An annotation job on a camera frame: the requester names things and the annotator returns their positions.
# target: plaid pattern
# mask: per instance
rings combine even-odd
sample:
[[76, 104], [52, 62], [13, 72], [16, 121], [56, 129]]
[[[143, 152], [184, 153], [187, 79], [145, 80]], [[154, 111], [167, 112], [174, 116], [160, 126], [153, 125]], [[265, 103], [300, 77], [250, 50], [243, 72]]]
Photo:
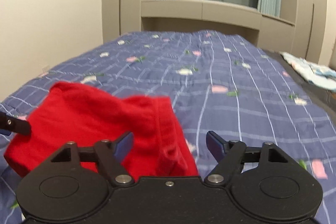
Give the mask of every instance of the plaid pattern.
[[[109, 55], [100, 57], [104, 52]], [[126, 61], [133, 56], [138, 62]], [[182, 69], [192, 75], [181, 75]], [[227, 140], [240, 139], [249, 146], [272, 141], [293, 158], [306, 160], [308, 166], [312, 159], [322, 159], [329, 179], [320, 181], [324, 199], [318, 220], [330, 224], [336, 220], [332, 210], [336, 204], [336, 131], [326, 112], [312, 104], [283, 72], [278, 62], [238, 35], [210, 30], [129, 33], [29, 81], [0, 104], [0, 111], [29, 114], [55, 82], [80, 82], [89, 75], [96, 75], [96, 81], [87, 85], [118, 97], [169, 96], [185, 137], [194, 147], [193, 155], [203, 177], [216, 164], [205, 145], [208, 130]], [[212, 92], [216, 85], [228, 92]], [[291, 94], [307, 104], [297, 105]], [[0, 153], [9, 140], [10, 137], [0, 137]], [[14, 200], [12, 190], [18, 178], [7, 175], [11, 170], [1, 158], [0, 223], [17, 223], [20, 210], [10, 209], [8, 204]]]

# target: white wall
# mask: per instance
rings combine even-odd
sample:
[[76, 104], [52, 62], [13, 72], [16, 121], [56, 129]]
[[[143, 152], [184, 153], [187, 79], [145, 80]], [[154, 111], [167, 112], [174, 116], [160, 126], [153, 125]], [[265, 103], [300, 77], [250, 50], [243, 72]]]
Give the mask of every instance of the white wall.
[[327, 0], [325, 33], [319, 64], [336, 67], [336, 51], [333, 52], [336, 39], [336, 0]]
[[100, 44], [101, 0], [0, 0], [0, 100]]

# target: red cloth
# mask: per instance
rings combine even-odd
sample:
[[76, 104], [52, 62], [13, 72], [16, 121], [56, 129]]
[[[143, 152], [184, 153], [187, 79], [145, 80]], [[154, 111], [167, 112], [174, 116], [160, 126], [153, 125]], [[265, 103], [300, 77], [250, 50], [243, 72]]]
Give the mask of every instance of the red cloth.
[[[22, 177], [68, 141], [92, 146], [126, 131], [134, 133], [134, 145], [123, 166], [136, 180], [198, 175], [169, 97], [119, 99], [88, 85], [59, 82], [28, 121], [31, 136], [17, 134], [4, 155]], [[96, 171], [93, 163], [83, 166]]]

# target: screw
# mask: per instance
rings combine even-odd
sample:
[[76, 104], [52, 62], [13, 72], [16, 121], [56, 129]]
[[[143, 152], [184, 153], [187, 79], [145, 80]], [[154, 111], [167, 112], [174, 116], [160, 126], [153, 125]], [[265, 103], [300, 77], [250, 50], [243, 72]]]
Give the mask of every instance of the screw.
[[131, 182], [132, 180], [132, 177], [129, 176], [129, 175], [118, 175], [116, 178], [115, 178], [115, 181], [118, 182], [118, 183], [122, 183], [122, 184], [126, 184], [126, 183], [129, 183]]
[[223, 176], [218, 174], [213, 174], [208, 176], [208, 181], [212, 183], [220, 183], [224, 180]]
[[169, 187], [172, 187], [174, 186], [174, 182], [173, 181], [166, 181], [166, 185], [169, 186]]

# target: wall outlet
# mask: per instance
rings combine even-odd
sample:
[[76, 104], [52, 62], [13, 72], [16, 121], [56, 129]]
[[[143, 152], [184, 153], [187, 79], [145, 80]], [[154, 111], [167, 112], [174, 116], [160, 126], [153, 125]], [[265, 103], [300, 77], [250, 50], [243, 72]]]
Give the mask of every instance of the wall outlet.
[[43, 73], [46, 73], [50, 70], [50, 66], [49, 65], [46, 65], [45, 67], [42, 68], [42, 72]]

